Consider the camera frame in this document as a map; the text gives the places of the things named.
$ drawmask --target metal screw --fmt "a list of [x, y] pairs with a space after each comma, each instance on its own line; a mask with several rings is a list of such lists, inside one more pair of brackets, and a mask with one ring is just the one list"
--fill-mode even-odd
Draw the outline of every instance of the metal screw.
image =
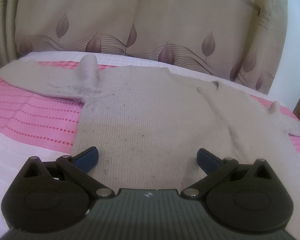
[[108, 197], [111, 193], [112, 191], [109, 188], [100, 188], [96, 191], [96, 194], [100, 197]]
[[187, 188], [183, 191], [183, 193], [185, 195], [187, 195], [188, 197], [195, 197], [195, 196], [199, 195], [199, 190], [197, 190], [195, 188]]

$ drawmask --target pink bed sheet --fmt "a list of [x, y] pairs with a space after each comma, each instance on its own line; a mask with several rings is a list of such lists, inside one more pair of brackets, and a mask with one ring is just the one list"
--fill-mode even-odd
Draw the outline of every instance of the pink bed sheet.
[[[74, 61], [39, 62], [73, 69]], [[115, 67], [100, 65], [99, 68]], [[265, 107], [271, 101], [255, 97]], [[0, 78], [0, 133], [29, 145], [70, 153], [75, 139], [82, 104], [71, 100], [44, 97], [13, 87]], [[281, 112], [292, 118], [296, 116], [286, 107]], [[300, 137], [290, 136], [298, 153]]]

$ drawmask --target white wall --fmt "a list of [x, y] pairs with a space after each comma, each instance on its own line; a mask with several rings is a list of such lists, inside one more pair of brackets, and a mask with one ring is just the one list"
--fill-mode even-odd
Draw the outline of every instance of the white wall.
[[300, 98], [300, 0], [288, 0], [288, 27], [269, 95], [293, 110]]

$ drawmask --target ribbed knit fabric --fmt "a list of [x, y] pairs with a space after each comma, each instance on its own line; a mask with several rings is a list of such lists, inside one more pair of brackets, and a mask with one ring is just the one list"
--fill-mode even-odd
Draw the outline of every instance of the ribbed knit fabric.
[[85, 103], [73, 155], [96, 146], [90, 175], [123, 188], [184, 189], [205, 176], [196, 152], [206, 148], [242, 163], [265, 158], [294, 202], [287, 230], [300, 239], [300, 157], [277, 103], [265, 109], [251, 96], [220, 82], [171, 74], [167, 68], [118, 67], [98, 72], [87, 55], [74, 70], [14, 61], [0, 69], [11, 85]]

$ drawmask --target curtain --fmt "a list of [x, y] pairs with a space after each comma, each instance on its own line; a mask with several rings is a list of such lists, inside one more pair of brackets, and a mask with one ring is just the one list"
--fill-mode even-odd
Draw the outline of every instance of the curtain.
[[287, 0], [0, 0], [0, 63], [32, 51], [157, 60], [268, 93]]

